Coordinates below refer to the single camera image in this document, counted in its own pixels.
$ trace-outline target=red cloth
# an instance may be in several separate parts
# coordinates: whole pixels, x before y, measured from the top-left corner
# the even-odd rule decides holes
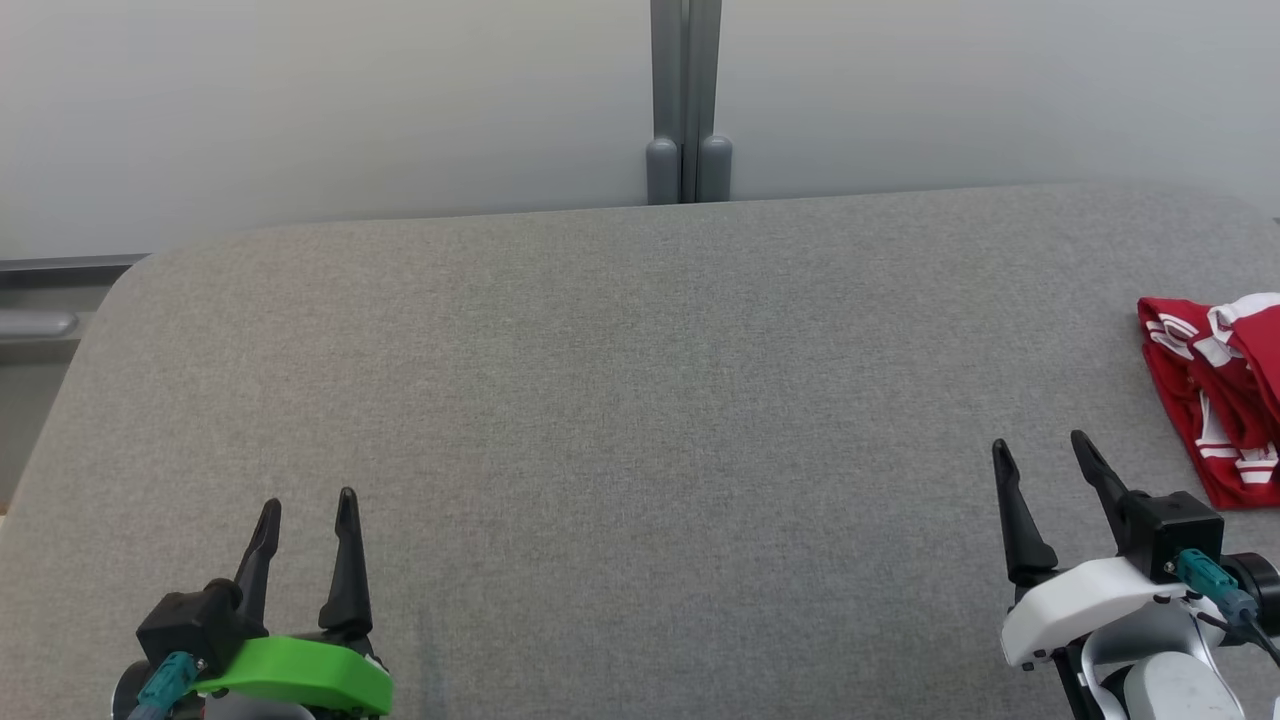
[[[1217,307],[1138,301],[1156,389],[1221,509],[1280,505],[1280,402],[1272,389],[1280,388],[1280,293],[1263,296]]]

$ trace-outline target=gray table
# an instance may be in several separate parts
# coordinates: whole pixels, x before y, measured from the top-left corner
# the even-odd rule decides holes
[[[1068,443],[1201,495],[1139,295],[1275,290],[1276,227],[1128,184],[291,227],[113,290],[0,528],[6,717],[96,716],[170,589],[284,502],[311,629],[361,493],[397,717],[1066,717],[1002,662],[989,445],[1064,562]],[[1229,550],[1280,559],[1275,512]],[[1280,674],[1219,653],[1251,712]]]

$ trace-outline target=white stripe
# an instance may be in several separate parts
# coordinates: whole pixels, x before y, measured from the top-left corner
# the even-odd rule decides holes
[[[1201,442],[1203,442],[1204,445],[1217,445],[1217,446],[1231,445],[1231,438],[1228,437],[1226,429],[1222,428],[1222,421],[1219,420],[1217,414],[1213,413],[1213,406],[1210,405],[1208,396],[1204,395],[1204,391],[1201,391],[1199,396],[1201,396],[1201,437],[1198,441],[1196,441],[1197,445],[1199,445]],[[1234,447],[1231,448],[1231,452],[1233,455],[1230,455],[1230,457],[1234,457],[1235,456]]]
[[[1275,464],[1280,460],[1280,455],[1276,455],[1276,443],[1268,442],[1266,447],[1251,447],[1248,450],[1242,450],[1240,455],[1249,462],[1272,462]]]
[[[1160,345],[1164,345],[1169,350],[1172,350],[1174,352],[1176,352],[1183,359],[1187,359],[1187,360],[1194,360],[1196,359],[1196,355],[1193,355],[1190,350],[1187,350],[1187,343],[1185,342],[1178,340],[1176,337],[1174,337],[1174,336],[1171,336],[1169,333],[1151,333],[1151,340],[1153,342],[1158,342]]]
[[[1254,292],[1245,295],[1235,302],[1210,307],[1208,328],[1213,337],[1224,343],[1231,340],[1231,325],[1240,318],[1257,315],[1258,313],[1280,305],[1280,292]]]
[[[1170,315],[1167,313],[1160,313],[1158,316],[1160,316],[1161,320],[1165,322],[1165,327],[1167,327],[1170,329],[1170,332],[1172,332],[1175,329],[1183,331],[1181,334],[1187,336],[1183,340],[1190,340],[1190,338],[1196,337],[1197,334],[1199,334],[1199,331],[1196,329],[1196,325],[1188,323],[1187,320],[1184,320],[1184,319],[1181,319],[1181,318],[1179,318],[1176,315]]]
[[[1231,352],[1225,350],[1225,347],[1216,337],[1206,337],[1203,340],[1197,340],[1192,343],[1192,347],[1199,351],[1201,355],[1208,360],[1210,365],[1215,368],[1221,368],[1231,361]]]
[[[1251,470],[1240,473],[1240,480],[1251,486],[1261,486],[1271,482],[1271,470]]]
[[[1239,457],[1234,447],[1202,447],[1201,457]]]

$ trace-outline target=cable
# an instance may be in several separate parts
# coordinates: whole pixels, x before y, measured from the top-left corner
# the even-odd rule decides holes
[[[1217,618],[1213,618],[1208,612],[1197,612],[1196,614],[1196,619],[1199,620],[1201,623],[1204,623],[1206,625],[1213,625],[1215,628],[1217,628],[1219,630],[1222,630],[1224,633],[1226,633],[1229,635],[1240,635],[1240,637],[1243,637],[1247,641],[1252,641],[1253,639],[1253,638],[1249,638],[1249,637],[1244,635],[1243,633],[1240,633],[1239,629],[1228,625],[1226,623],[1219,620]]]
[[[1271,661],[1275,662],[1276,666],[1280,666],[1280,650],[1276,648],[1276,643],[1271,642],[1271,635],[1268,635],[1267,632],[1262,629],[1262,625],[1258,624],[1257,615],[1248,610],[1244,612],[1244,619],[1249,624],[1249,629],[1253,630],[1253,644],[1266,651],[1266,653],[1271,656]]]
[[[1244,614],[1258,614],[1258,601],[1240,589],[1239,583],[1207,555],[1198,550],[1178,553],[1172,570],[1188,588],[1210,598],[1233,626],[1244,626]]]

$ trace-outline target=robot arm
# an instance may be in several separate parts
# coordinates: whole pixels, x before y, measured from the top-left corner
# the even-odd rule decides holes
[[[140,694],[150,697],[170,678],[174,659],[186,659],[193,676],[183,675],[175,702],[148,708],[152,717],[349,720],[389,714],[392,679],[369,641],[374,620],[351,488],[338,500],[334,532],[338,557],[320,632],[271,635],[262,623],[280,537],[280,502],[270,500],[234,582],[215,579],[200,592],[169,593],[138,626],[147,659],[131,665],[116,684],[113,720],[138,717]]]
[[[1130,491],[1088,436],[1075,430],[1071,446],[1117,556],[1057,568],[1027,509],[1018,465],[996,441],[996,492],[1015,588],[1001,629],[1005,660],[1024,670],[1053,662],[1078,720],[1243,719],[1211,650],[1244,642],[1274,650],[1280,575],[1258,555],[1224,556],[1222,518],[1189,493]],[[1096,667],[1111,664],[1124,667],[1100,678]]]

